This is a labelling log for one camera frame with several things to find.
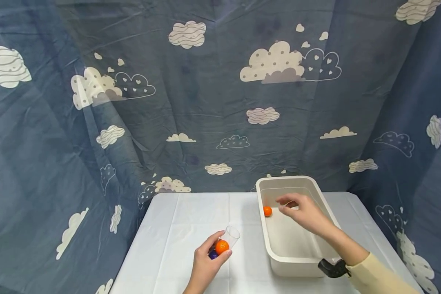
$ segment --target orange ball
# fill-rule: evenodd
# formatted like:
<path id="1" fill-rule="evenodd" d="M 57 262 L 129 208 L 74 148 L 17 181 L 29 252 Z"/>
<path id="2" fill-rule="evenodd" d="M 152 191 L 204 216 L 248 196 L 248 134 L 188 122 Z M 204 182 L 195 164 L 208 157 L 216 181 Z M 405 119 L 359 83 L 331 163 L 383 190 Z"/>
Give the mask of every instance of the orange ball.
<path id="1" fill-rule="evenodd" d="M 271 216 L 271 214 L 273 214 L 273 210 L 269 206 L 264 206 L 263 212 L 265 213 L 266 217 L 269 217 L 269 216 Z"/>
<path id="2" fill-rule="evenodd" d="M 222 252 L 229 250 L 229 244 L 225 240 L 219 240 L 216 244 L 216 252 L 218 255 L 221 255 Z"/>

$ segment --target fabric backdrop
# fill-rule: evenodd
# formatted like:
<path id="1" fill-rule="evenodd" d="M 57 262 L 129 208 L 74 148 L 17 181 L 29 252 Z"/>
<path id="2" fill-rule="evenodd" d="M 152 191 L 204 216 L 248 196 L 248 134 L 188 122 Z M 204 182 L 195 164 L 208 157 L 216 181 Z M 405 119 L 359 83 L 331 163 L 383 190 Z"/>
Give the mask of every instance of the fabric backdrop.
<path id="1" fill-rule="evenodd" d="M 0 294 L 107 294 L 156 193 L 297 174 L 441 293 L 441 0 L 0 1 Z"/>

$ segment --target yellow sleeve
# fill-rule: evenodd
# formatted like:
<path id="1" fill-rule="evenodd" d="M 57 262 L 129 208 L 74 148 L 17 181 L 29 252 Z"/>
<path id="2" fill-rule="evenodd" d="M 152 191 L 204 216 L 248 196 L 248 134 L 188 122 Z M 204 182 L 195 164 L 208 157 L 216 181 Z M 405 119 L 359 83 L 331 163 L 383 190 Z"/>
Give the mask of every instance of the yellow sleeve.
<path id="1" fill-rule="evenodd" d="M 346 268 L 351 284 L 362 294 L 419 294 L 372 253 L 361 263 Z"/>

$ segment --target white tablecloth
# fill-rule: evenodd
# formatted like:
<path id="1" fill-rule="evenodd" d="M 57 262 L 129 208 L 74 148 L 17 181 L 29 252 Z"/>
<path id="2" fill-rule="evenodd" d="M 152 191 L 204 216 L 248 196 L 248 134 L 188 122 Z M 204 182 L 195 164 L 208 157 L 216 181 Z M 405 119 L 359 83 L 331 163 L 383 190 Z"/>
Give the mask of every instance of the white tablecloth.
<path id="1" fill-rule="evenodd" d="M 421 291 L 356 195 L 323 194 L 341 228 L 351 238 Z M 181 294 L 191 274 L 194 250 L 227 225 L 235 226 L 241 238 L 206 294 L 358 293 L 344 276 L 305 279 L 273 275 L 256 193 L 156 195 L 110 293 Z"/>

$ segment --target blue ball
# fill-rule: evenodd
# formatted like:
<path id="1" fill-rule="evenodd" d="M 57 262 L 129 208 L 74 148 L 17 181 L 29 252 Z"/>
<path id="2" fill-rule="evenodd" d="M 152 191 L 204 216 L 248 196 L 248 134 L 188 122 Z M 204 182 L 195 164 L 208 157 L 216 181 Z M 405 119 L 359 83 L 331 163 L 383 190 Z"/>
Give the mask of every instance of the blue ball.
<path id="1" fill-rule="evenodd" d="M 216 259 L 217 258 L 217 252 L 215 251 L 215 250 L 212 250 L 210 253 L 209 253 L 209 257 L 211 258 L 211 259 Z"/>

